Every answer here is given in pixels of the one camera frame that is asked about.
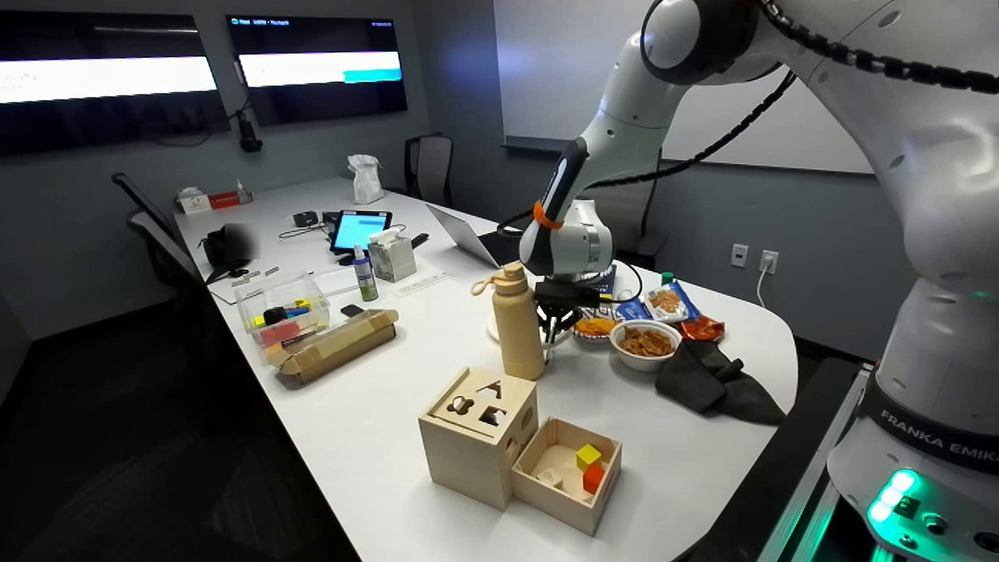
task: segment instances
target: monitor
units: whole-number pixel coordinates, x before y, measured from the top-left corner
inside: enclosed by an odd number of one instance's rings
[[[407,113],[392,19],[229,14],[259,124]]]
[[[221,127],[192,14],[0,11],[0,155]]]

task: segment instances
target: cardboard box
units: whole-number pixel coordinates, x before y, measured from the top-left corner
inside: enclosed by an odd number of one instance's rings
[[[578,450],[588,442],[601,450],[602,463],[597,492],[585,491],[585,469],[578,466]],[[585,534],[597,534],[619,474],[621,442],[562,419],[550,419],[511,466],[511,492]]]
[[[436,483],[505,510],[509,469],[536,431],[536,385],[466,367],[417,431]]]
[[[417,419],[417,427],[436,483],[498,510],[517,497],[585,534],[597,534],[621,474],[621,442],[562,419],[550,419],[536,431],[536,385],[525,377],[467,367]],[[585,445],[601,450],[597,492],[585,491],[585,469],[578,466]]]

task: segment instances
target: wall outlet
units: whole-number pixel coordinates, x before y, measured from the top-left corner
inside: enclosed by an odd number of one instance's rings
[[[732,242],[728,263],[732,263],[733,268],[747,268],[747,263],[748,263],[748,242]]]
[[[760,272],[776,273],[776,263],[781,263],[781,252],[776,252],[776,250],[763,250],[763,252],[760,252]]]

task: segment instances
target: white table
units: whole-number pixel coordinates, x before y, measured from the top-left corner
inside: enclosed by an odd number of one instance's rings
[[[209,273],[201,241],[220,224],[242,224],[255,241],[249,268],[345,272],[347,293],[327,293],[330,308],[358,303],[354,272],[326,250],[326,234],[292,232],[300,209],[345,209],[350,181],[327,178],[261,191],[249,206],[209,216],[177,216],[201,272]],[[488,337],[490,299],[467,293],[490,268],[453,247],[421,201],[387,192],[376,209],[397,211],[408,234],[427,232],[417,247],[417,273],[381,281],[379,306],[401,308],[401,337],[308,388],[292,390],[267,366],[236,306],[215,295],[259,388],[272,400],[292,439],[305,458],[327,504],[364,562],[466,562],[466,559],[676,559],[721,514],[774,427],[737,419],[698,419],[655,395],[650,373],[630,373],[608,354],[555,347],[540,377],[540,421],[568,419],[621,442],[621,479],[597,536],[511,502],[498,513],[436,488],[426,466],[417,414],[466,367],[503,371],[501,347]],[[721,349],[747,362],[787,411],[797,395],[797,347],[787,321],[763,306],[687,285],[705,316],[728,325]]]

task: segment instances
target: shape sorter box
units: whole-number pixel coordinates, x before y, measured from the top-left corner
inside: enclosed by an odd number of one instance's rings
[[[536,431],[536,385],[466,367],[417,431],[436,483],[505,510],[511,463]]]

